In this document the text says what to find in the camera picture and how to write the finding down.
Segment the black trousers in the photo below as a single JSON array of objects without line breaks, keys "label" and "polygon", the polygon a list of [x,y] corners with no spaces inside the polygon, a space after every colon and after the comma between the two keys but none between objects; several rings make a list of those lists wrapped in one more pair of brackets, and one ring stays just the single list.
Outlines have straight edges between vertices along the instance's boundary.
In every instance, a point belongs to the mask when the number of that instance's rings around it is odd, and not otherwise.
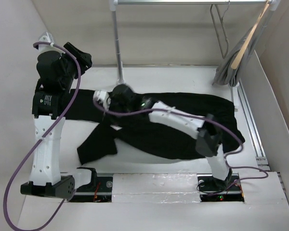
[{"label": "black trousers", "polygon": [[[145,155],[152,154],[170,160],[194,160],[202,156],[196,152],[196,140],[178,130],[157,123],[139,123],[135,117],[110,119],[93,104],[93,90],[79,90],[65,114],[67,120],[90,121],[97,127],[77,148],[81,164],[97,161],[106,156],[116,156],[115,140],[120,140]],[[152,97],[178,110],[196,116],[211,114],[218,123],[231,130],[242,142],[245,138],[237,128],[235,109],[231,101],[208,94],[186,92],[145,93],[140,97]]]}]

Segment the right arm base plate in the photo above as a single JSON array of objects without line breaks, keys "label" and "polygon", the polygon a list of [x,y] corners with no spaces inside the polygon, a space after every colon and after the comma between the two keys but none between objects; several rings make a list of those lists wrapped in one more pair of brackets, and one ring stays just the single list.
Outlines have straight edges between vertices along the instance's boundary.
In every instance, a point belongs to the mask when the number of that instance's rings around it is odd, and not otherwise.
[{"label": "right arm base plate", "polygon": [[202,203],[245,201],[238,174],[233,174],[227,183],[215,179],[211,174],[197,174],[197,180],[197,190]]}]

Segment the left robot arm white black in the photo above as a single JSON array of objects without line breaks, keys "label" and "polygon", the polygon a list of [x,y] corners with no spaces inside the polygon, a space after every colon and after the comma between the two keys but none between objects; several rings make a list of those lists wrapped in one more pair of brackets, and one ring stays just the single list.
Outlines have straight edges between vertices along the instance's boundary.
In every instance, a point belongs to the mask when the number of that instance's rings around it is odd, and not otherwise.
[{"label": "left robot arm white black", "polygon": [[97,187],[95,169],[78,167],[62,174],[59,168],[65,114],[76,98],[69,95],[72,82],[91,66],[91,55],[69,42],[62,49],[52,45],[38,56],[39,79],[32,102],[38,144],[33,151],[29,180],[20,187],[21,194],[69,200],[80,187],[88,191]]}]

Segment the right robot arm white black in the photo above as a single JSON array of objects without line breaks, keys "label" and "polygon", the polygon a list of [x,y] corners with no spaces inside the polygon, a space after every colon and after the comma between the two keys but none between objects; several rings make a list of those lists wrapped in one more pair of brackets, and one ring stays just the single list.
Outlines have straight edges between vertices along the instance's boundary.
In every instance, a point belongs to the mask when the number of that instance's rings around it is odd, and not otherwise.
[{"label": "right robot arm white black", "polygon": [[213,185],[220,190],[230,185],[231,168],[223,156],[222,130],[216,125],[213,115],[195,116],[170,107],[163,101],[135,93],[129,86],[116,86],[109,99],[112,120],[123,128],[147,132],[153,129],[169,130],[174,139],[190,137],[195,152],[206,158],[212,172]]}]

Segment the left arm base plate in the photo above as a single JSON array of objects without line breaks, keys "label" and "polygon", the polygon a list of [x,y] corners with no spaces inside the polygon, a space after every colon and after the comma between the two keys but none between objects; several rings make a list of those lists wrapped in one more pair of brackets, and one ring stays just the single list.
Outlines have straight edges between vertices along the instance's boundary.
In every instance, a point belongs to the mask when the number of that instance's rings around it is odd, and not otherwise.
[{"label": "left arm base plate", "polygon": [[70,202],[108,203],[112,201],[113,175],[97,176],[96,185],[83,185],[77,189]]}]

